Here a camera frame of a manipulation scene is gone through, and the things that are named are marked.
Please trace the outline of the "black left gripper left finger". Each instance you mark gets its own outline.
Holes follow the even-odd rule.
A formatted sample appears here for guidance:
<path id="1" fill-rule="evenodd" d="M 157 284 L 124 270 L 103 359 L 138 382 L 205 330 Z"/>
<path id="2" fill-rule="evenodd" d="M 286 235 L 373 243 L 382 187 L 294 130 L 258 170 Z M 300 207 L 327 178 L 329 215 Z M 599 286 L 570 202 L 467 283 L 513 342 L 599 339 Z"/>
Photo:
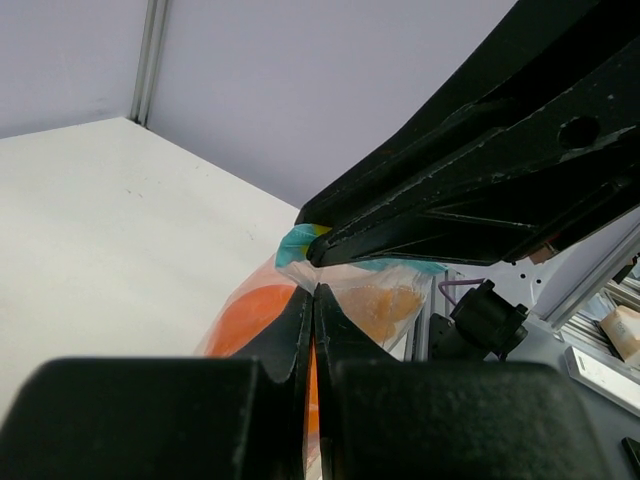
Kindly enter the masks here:
<path id="1" fill-rule="evenodd" d="M 301 479 L 312 296 L 228 358 L 60 358 L 1 428 L 5 479 Z"/>

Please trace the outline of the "clear zip top bag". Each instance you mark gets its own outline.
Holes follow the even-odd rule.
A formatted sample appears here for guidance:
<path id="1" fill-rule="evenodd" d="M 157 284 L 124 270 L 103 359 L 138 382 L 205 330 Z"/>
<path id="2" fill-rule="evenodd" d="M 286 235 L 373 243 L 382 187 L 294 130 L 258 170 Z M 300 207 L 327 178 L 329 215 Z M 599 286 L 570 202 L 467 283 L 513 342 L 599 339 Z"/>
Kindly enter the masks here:
<path id="1" fill-rule="evenodd" d="M 276 254 L 227 299 L 201 351 L 229 357 L 246 346 L 283 311 L 294 290 L 331 287 L 346 317 L 372 341 L 391 351 L 419 316 L 435 275 L 445 267 L 426 261 L 371 260 L 313 267 L 305 259 L 311 242 L 328 229 L 301 224 L 282 239 Z"/>

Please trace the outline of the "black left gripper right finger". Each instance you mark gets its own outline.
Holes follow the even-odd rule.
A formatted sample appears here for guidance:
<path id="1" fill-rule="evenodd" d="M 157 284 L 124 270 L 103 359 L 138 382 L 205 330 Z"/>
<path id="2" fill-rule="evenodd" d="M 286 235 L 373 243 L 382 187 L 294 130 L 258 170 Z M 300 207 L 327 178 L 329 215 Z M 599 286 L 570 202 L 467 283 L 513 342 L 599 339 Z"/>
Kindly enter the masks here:
<path id="1" fill-rule="evenodd" d="M 578 395 L 537 363 L 394 359 L 313 299 L 326 479 L 604 479 L 608 464 Z"/>

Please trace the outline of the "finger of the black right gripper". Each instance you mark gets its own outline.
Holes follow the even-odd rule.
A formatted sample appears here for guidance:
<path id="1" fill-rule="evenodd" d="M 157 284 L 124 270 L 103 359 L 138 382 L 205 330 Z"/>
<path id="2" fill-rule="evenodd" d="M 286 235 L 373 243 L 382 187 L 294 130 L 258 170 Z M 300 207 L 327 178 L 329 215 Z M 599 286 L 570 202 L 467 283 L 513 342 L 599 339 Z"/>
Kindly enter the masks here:
<path id="1" fill-rule="evenodd" d="M 494 129 L 330 227 L 315 266 L 387 257 L 545 260 L 639 204 L 639 53 L 623 49 L 515 125 Z"/>
<path id="2" fill-rule="evenodd" d="M 636 1 L 518 1 L 391 138 L 301 208 L 339 226 L 391 188 L 494 129 L 515 125 L 639 34 Z"/>

